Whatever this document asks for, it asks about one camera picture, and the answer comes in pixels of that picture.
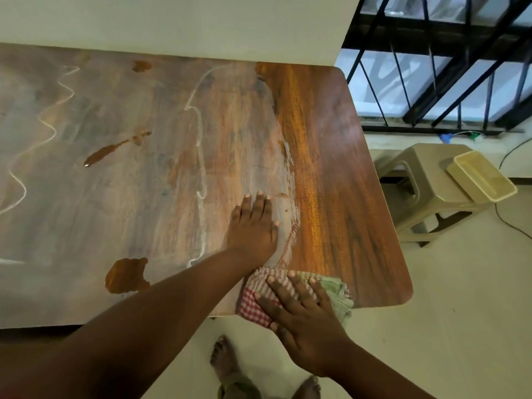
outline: bare foot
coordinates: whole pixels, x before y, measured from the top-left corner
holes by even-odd
[[[222,378],[227,375],[233,374],[234,372],[240,372],[240,367],[236,360],[235,349],[233,349],[231,342],[226,336],[220,336],[218,341],[214,343],[210,363],[220,382],[222,381]]]
[[[300,387],[297,389],[292,399],[320,399],[320,384],[318,383],[318,378],[314,375],[310,375]]]

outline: green pants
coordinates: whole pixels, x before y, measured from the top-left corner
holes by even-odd
[[[218,399],[261,399],[261,393],[248,377],[235,372],[223,378]]]

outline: beige floor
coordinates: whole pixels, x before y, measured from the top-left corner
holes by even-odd
[[[500,212],[532,234],[531,208],[532,187],[520,187]],[[413,299],[355,310],[347,326],[355,342],[438,398],[532,397],[532,241],[489,211],[403,252]],[[216,397],[208,361],[222,333],[265,396],[290,397],[305,378],[273,333],[232,316],[206,320],[145,398]],[[320,383],[324,398],[348,397]]]

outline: cleaning rag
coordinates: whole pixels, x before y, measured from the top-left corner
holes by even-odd
[[[321,286],[331,299],[332,308],[336,317],[343,324],[345,319],[351,315],[351,309],[354,307],[354,302],[351,299],[351,294],[346,284],[338,278],[325,277],[308,272],[297,272],[297,274],[301,277],[305,287],[314,299],[316,299],[316,293],[314,293],[314,290],[309,285],[309,278],[314,277],[316,280],[320,281]],[[290,295],[299,301],[299,295],[296,293],[294,286],[288,278],[288,270],[268,267],[262,267],[255,270],[246,282],[242,293],[242,299],[236,312],[237,315],[240,315],[244,319],[259,324],[265,328],[270,327],[272,319],[257,304],[255,293],[259,293],[263,297],[270,299],[279,307],[282,306],[281,302],[266,282],[266,279],[271,275],[286,287]]]

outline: wood grain surface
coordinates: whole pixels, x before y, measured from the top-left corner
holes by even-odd
[[[0,44],[0,328],[82,324],[194,265],[259,189],[268,265],[341,277],[357,307],[411,297],[336,68]]]

